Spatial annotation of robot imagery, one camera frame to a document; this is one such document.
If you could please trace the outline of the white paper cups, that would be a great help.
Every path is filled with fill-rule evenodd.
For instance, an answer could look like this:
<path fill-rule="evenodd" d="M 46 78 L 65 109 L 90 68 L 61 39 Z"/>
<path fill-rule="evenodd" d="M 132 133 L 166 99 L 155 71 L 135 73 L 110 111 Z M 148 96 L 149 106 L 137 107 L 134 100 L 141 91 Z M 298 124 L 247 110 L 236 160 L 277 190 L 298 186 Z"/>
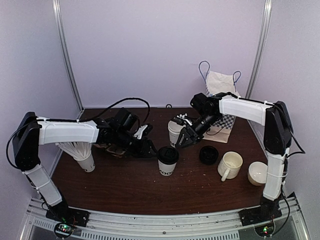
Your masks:
<path fill-rule="evenodd" d="M 172 120 L 168 122 L 167 129 L 169 134 L 169 143 L 172 147 L 175 147 L 183 127 L 183 125 L 179 125 Z"/>

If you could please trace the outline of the white paper cup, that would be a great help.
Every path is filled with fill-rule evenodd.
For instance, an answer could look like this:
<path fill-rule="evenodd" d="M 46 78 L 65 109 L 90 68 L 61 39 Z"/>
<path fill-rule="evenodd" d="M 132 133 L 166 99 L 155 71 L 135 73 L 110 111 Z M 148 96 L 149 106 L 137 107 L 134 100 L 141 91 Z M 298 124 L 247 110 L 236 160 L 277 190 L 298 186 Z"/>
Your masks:
<path fill-rule="evenodd" d="M 158 160 L 159 173 L 163 176 L 172 175 L 175 170 L 176 164 L 177 164 L 176 162 L 172 164 L 166 164 Z"/>

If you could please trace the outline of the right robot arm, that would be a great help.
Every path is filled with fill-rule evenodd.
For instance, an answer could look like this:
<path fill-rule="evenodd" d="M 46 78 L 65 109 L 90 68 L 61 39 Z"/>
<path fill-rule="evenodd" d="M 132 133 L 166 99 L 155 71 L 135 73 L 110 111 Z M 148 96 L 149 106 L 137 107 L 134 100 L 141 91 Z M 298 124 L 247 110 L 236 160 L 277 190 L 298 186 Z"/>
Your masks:
<path fill-rule="evenodd" d="M 220 92 L 212 96 L 198 93 L 193 96 L 190 105 L 198 112 L 199 118 L 192 121 L 185 114 L 172 118 L 173 122 L 182 126 L 176 142 L 179 148 L 199 143 L 205 132 L 224 115 L 242 118 L 264 127 L 267 176 L 256 216 L 261 221 L 268 220 L 276 212 L 288 171 L 293 127 L 286 104 L 282 101 L 260 102 L 241 98 L 231 92 Z"/>

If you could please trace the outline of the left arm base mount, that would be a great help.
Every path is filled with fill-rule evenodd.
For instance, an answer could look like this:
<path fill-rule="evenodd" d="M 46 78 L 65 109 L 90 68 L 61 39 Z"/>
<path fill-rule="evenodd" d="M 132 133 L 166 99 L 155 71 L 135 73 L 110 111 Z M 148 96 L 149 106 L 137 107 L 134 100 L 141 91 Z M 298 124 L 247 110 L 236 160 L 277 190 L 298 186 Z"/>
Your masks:
<path fill-rule="evenodd" d="M 86 210 L 70 208 L 66 201 L 55 206 L 48 205 L 46 218 L 72 226 L 86 227 L 90 213 Z"/>

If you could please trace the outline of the black cup lid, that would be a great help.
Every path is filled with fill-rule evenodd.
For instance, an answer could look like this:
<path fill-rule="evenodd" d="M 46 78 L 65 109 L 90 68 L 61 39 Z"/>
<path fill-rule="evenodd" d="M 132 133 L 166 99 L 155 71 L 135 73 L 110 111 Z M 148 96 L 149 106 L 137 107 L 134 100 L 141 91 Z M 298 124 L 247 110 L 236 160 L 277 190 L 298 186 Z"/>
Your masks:
<path fill-rule="evenodd" d="M 179 160 L 180 154 L 175 147 L 164 146 L 157 152 L 157 159 L 166 165 L 173 165 Z"/>

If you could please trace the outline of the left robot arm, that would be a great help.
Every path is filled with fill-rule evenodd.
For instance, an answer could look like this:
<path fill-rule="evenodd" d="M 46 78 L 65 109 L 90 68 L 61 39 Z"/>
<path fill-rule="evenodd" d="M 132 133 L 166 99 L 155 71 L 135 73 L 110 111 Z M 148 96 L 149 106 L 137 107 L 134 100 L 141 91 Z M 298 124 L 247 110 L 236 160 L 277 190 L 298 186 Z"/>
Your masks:
<path fill-rule="evenodd" d="M 157 150 L 147 138 L 152 125 L 144 124 L 136 132 L 130 132 L 137 120 L 138 117 L 124 107 L 114 117 L 107 119 L 53 119 L 27 112 L 9 139 L 13 146 L 12 166 L 27 176 L 53 215 L 61 222 L 67 222 L 72 218 L 72 211 L 41 165 L 39 146 L 61 143 L 113 144 L 135 158 L 155 157 Z"/>

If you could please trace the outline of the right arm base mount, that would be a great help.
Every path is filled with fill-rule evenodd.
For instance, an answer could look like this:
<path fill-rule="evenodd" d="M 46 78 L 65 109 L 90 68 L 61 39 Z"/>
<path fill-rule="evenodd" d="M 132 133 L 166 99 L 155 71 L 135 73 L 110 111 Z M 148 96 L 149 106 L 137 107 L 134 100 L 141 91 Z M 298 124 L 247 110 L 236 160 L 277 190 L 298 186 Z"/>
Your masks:
<path fill-rule="evenodd" d="M 281 217 L 279 204 L 261 204 L 253 208 L 245 208 L 238 212 L 242 226 L 256 225 Z"/>

